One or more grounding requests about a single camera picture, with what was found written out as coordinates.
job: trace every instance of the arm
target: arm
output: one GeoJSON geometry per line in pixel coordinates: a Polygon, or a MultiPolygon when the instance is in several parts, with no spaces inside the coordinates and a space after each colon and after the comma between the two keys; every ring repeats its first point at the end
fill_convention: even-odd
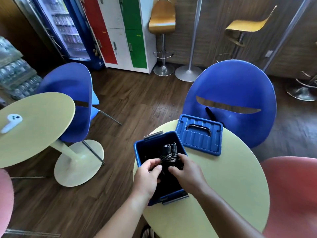
{"type": "Polygon", "coordinates": [[[182,188],[196,198],[220,238],[264,238],[257,229],[209,187],[198,164],[186,155],[178,154],[178,156],[184,163],[183,170],[176,167],[169,167],[168,170],[178,179],[182,188]]]}
{"type": "Polygon", "coordinates": [[[114,213],[95,238],[131,238],[140,220],[143,210],[153,196],[162,166],[160,159],[144,162],[135,173],[131,195],[114,213]]]}

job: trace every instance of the pink chair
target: pink chair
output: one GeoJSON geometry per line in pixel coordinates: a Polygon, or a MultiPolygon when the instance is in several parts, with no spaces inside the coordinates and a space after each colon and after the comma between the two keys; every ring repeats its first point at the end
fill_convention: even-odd
{"type": "Polygon", "coordinates": [[[0,237],[3,234],[17,234],[27,236],[48,236],[48,237],[60,237],[60,234],[50,234],[43,232],[30,232],[23,230],[7,229],[14,203],[14,190],[11,178],[9,174],[0,169],[0,237]]]}
{"type": "Polygon", "coordinates": [[[317,159],[274,157],[261,163],[270,191],[267,238],[317,237],[317,159]]]}

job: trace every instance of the blue refrigerator frame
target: blue refrigerator frame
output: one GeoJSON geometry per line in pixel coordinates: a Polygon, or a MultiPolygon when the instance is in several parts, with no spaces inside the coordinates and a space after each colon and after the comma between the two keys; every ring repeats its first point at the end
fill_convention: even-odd
{"type": "Polygon", "coordinates": [[[73,19],[74,25],[78,31],[79,36],[81,37],[82,43],[84,44],[86,51],[90,57],[90,60],[88,59],[82,59],[82,58],[72,58],[69,56],[68,51],[64,47],[64,44],[59,39],[56,31],[54,30],[51,22],[47,19],[44,10],[42,10],[41,5],[39,4],[38,0],[32,0],[38,14],[42,18],[43,25],[46,28],[49,35],[54,37],[54,41],[60,46],[60,52],[61,54],[68,59],[69,62],[79,62],[84,64],[87,68],[92,68],[95,70],[99,70],[101,68],[105,67],[105,63],[103,59],[100,59],[99,56],[95,56],[95,53],[93,52],[93,49],[97,49],[97,44],[95,44],[95,40],[93,38],[93,34],[91,33],[91,30],[88,26],[88,21],[86,20],[86,17],[82,15],[81,11],[79,10],[79,7],[77,6],[76,0],[63,0],[65,3],[65,6],[69,12],[69,15],[73,19]]]}

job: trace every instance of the beverage cooler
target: beverage cooler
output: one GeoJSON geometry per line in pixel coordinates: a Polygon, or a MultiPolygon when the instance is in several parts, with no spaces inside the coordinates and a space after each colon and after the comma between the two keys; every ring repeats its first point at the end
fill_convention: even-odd
{"type": "Polygon", "coordinates": [[[26,1],[67,62],[80,62],[93,69],[105,66],[78,0],[26,1]]]}

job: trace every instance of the person's left hand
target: person's left hand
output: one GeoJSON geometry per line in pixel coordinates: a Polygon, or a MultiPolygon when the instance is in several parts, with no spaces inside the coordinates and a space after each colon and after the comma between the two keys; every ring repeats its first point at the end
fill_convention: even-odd
{"type": "Polygon", "coordinates": [[[162,171],[161,165],[156,166],[160,161],[160,159],[147,160],[137,169],[133,181],[133,194],[140,195],[147,201],[152,198],[156,190],[158,176],[162,171]]]}

